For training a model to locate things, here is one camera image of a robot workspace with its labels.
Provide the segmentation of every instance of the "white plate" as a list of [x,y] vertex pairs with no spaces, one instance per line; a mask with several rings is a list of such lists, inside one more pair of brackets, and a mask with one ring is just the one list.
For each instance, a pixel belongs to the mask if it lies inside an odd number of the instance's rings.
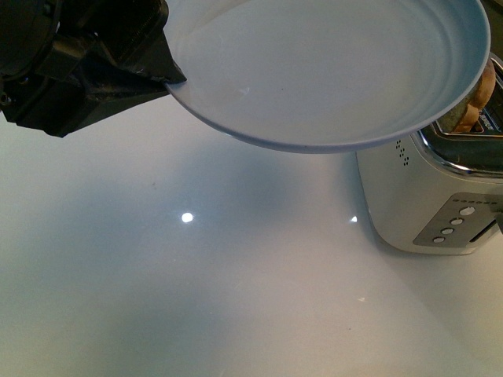
[[188,81],[173,96],[243,141],[342,152],[419,130],[475,85],[489,54],[479,0],[171,0]]

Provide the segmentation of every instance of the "toaster lever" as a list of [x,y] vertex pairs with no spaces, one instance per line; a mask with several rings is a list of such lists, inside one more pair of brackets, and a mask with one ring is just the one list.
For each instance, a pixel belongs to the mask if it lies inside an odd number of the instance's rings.
[[496,215],[497,226],[500,227],[501,232],[503,233],[503,214]]

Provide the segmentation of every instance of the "white countertop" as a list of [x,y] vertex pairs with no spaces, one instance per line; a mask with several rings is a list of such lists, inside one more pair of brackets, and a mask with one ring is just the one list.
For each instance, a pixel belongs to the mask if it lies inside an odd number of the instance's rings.
[[0,133],[1,377],[503,374],[503,237],[389,247],[352,153],[246,145],[170,97]]

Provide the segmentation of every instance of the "bread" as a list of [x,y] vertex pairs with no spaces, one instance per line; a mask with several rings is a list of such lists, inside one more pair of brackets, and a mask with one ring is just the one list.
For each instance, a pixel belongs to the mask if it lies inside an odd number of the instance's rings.
[[449,134],[470,132],[479,119],[480,111],[489,102],[495,86],[496,71],[489,59],[475,87],[459,104],[439,119],[442,132]]

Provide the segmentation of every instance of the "stainless steel toaster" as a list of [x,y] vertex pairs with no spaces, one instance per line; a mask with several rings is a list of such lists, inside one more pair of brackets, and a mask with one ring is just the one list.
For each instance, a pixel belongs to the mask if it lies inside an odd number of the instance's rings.
[[390,245],[423,254],[470,254],[503,229],[503,62],[479,121],[462,134],[439,121],[357,152],[369,214]]

